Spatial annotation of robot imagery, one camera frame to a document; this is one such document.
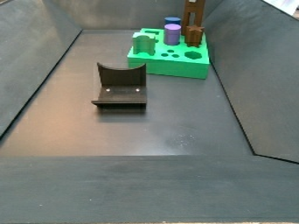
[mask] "green foam block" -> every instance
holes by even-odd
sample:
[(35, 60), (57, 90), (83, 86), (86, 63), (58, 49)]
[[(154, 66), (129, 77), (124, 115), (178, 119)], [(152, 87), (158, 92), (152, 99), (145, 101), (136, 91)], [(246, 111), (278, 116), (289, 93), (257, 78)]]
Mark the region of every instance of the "green foam block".
[(133, 54), (133, 47), (126, 55), (128, 67), (146, 65), (148, 74), (164, 74), (196, 79), (205, 79), (209, 68), (209, 54), (205, 36), (202, 34), (200, 47), (188, 47), (184, 36), (178, 45), (164, 44), (164, 30), (141, 29), (141, 33), (154, 34), (154, 54), (146, 52)]

